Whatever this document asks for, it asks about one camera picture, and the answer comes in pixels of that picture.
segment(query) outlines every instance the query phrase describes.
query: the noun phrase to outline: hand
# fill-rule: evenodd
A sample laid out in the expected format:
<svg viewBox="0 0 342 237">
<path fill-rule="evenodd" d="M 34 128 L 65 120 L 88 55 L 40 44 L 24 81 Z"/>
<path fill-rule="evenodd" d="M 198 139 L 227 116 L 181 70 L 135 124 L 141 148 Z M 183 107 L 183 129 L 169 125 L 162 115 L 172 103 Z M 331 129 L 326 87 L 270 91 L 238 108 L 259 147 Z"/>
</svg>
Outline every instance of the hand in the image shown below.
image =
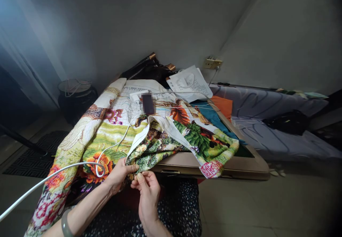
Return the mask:
<svg viewBox="0 0 342 237">
<path fill-rule="evenodd" d="M 145 232 L 151 232 L 158 225 L 158 198 L 160 186 L 152 171 L 138 173 L 131 183 L 133 189 L 140 191 L 139 217 Z"/>
<path fill-rule="evenodd" d="M 114 169 L 107 176 L 106 180 L 102 184 L 109 185 L 110 187 L 110 195 L 117 194 L 121 188 L 122 182 L 125 180 L 125 177 L 129 173 L 136 172 L 139 169 L 138 164 L 128 165 L 126 166 L 126 159 L 121 158 L 118 160 L 118 163 L 115 165 Z"/>
</svg>

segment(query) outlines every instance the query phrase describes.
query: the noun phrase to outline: gray bedsheet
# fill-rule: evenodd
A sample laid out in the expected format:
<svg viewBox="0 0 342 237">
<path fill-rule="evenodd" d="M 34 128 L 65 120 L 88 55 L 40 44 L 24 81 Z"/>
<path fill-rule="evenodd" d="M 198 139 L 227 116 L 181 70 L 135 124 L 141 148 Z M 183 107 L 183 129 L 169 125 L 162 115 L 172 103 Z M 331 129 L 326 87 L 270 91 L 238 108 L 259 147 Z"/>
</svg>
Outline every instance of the gray bedsheet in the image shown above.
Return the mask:
<svg viewBox="0 0 342 237">
<path fill-rule="evenodd" d="M 213 94 L 233 100 L 232 123 L 265 160 L 302 160 L 303 158 L 342 158 L 342 152 L 305 131 L 296 136 L 274 130 L 261 120 L 292 110 L 312 116 L 328 102 L 304 99 L 272 91 L 210 85 Z"/>
</svg>

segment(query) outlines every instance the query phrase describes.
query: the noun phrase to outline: teal fabric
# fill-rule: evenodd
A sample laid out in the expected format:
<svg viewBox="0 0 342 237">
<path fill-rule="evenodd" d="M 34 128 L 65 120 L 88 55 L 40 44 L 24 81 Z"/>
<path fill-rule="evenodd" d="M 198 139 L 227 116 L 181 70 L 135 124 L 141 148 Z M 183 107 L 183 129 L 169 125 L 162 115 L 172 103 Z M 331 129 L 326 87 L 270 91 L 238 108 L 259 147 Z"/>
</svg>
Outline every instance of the teal fabric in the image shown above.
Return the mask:
<svg viewBox="0 0 342 237">
<path fill-rule="evenodd" d="M 195 107 L 196 105 L 206 105 L 208 104 L 206 101 L 200 101 L 196 100 L 191 103 L 192 107 Z M 221 119 L 218 117 L 218 114 L 215 110 L 207 110 L 204 108 L 212 109 L 211 105 L 206 105 L 206 106 L 199 106 L 198 107 L 201 112 L 201 114 L 209 120 L 215 127 L 219 128 L 223 133 L 225 133 L 227 136 L 239 140 L 240 144 L 247 145 L 245 141 L 242 139 L 239 139 L 233 132 L 230 132 L 227 127 L 221 122 Z"/>
</svg>

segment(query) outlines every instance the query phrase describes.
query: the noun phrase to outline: forearm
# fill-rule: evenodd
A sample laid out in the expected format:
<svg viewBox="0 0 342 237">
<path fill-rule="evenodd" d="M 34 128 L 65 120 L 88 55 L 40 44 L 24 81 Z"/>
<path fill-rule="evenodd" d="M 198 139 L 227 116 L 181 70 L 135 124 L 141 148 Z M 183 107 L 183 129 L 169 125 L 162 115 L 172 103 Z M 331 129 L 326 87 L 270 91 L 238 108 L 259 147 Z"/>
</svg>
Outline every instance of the forearm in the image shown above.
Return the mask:
<svg viewBox="0 0 342 237">
<path fill-rule="evenodd" d="M 102 183 L 69 212 L 67 221 L 74 236 L 83 233 L 111 196 L 111 186 Z M 63 237 L 61 220 L 46 231 L 44 236 Z"/>
<path fill-rule="evenodd" d="M 160 220 L 151 225 L 143 226 L 143 228 L 148 237 L 172 237 L 172 234 Z"/>
</svg>

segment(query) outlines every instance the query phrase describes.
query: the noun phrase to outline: black bag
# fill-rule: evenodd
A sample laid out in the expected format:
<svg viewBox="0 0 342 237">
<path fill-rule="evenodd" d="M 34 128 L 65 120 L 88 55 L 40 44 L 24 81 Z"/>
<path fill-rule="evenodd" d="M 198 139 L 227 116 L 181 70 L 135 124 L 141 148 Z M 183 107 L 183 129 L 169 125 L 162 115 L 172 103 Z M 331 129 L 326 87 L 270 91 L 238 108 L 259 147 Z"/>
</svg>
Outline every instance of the black bag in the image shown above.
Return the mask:
<svg viewBox="0 0 342 237">
<path fill-rule="evenodd" d="M 284 114 L 265 119 L 263 122 L 270 128 L 285 133 L 302 136 L 309 125 L 309 118 L 301 111 L 293 110 Z"/>
<path fill-rule="evenodd" d="M 122 73 L 122 77 L 130 79 L 153 79 L 162 86 L 169 87 L 166 78 L 173 75 L 175 70 L 173 64 L 162 65 L 159 63 L 156 54 L 153 52 L 135 66 Z"/>
</svg>

